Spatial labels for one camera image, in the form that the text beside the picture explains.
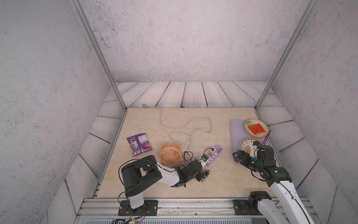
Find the purple power strip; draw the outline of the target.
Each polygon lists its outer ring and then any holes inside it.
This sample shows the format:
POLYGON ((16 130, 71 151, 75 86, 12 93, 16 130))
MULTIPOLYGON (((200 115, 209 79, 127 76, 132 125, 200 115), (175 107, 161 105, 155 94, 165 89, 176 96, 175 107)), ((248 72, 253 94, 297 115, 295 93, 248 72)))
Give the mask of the purple power strip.
POLYGON ((207 166, 210 166, 219 157, 219 155, 223 152, 223 148, 220 145, 216 145, 214 147, 217 149, 217 151, 214 155, 209 154, 209 150, 211 148, 209 148, 208 151, 206 151, 206 153, 205 153, 205 155, 207 155, 209 157, 209 159, 206 163, 207 166))

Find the pink USB plug adapter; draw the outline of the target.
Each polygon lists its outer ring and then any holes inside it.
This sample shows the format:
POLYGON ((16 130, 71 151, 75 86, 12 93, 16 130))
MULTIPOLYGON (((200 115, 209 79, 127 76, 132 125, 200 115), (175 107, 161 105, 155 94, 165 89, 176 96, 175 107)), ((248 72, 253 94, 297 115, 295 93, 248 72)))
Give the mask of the pink USB plug adapter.
POLYGON ((209 150, 209 154, 214 155, 216 153, 216 151, 217 151, 217 149, 215 147, 213 147, 209 150))

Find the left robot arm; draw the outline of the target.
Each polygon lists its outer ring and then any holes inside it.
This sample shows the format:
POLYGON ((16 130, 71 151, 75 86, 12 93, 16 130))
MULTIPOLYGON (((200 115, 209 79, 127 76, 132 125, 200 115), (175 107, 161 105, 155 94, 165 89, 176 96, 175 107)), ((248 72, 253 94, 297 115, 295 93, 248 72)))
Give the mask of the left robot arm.
POLYGON ((209 175, 209 157, 205 154, 187 165, 168 168, 159 164, 155 156, 149 155, 142 159, 132 159, 118 169, 118 176, 123 184, 125 196, 131 209, 144 206, 143 192, 155 183, 164 183, 172 188, 185 187, 194 179, 203 182, 209 175))

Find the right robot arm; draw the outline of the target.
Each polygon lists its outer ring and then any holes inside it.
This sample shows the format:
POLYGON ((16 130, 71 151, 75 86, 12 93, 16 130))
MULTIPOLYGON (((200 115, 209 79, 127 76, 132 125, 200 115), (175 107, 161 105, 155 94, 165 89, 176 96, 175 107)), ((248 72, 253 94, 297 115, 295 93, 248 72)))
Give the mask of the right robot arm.
POLYGON ((245 200, 235 200, 235 214, 242 216, 262 215, 268 224, 313 224, 309 212, 295 189, 291 176, 283 167, 276 165, 274 149, 255 141, 250 153, 239 150, 233 153, 236 163, 257 172, 267 183, 283 207, 286 217, 278 210, 266 191, 252 191, 245 200))

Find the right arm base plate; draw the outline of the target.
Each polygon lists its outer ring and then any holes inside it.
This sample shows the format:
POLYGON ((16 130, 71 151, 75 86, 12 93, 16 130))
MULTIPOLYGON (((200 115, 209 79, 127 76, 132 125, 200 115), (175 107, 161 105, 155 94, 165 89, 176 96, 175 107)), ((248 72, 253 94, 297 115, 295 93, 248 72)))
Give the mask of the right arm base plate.
POLYGON ((258 210, 258 201, 254 200, 234 200, 234 210, 237 216, 262 216, 258 210))

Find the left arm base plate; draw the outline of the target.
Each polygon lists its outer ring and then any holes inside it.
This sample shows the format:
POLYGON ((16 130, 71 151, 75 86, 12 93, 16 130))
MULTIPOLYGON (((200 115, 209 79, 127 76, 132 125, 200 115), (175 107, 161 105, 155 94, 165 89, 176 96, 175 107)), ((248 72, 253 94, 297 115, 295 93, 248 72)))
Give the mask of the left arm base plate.
POLYGON ((133 209, 128 200, 123 200, 120 203, 118 216, 156 216, 158 212, 158 200, 144 200, 144 205, 139 208, 133 209))

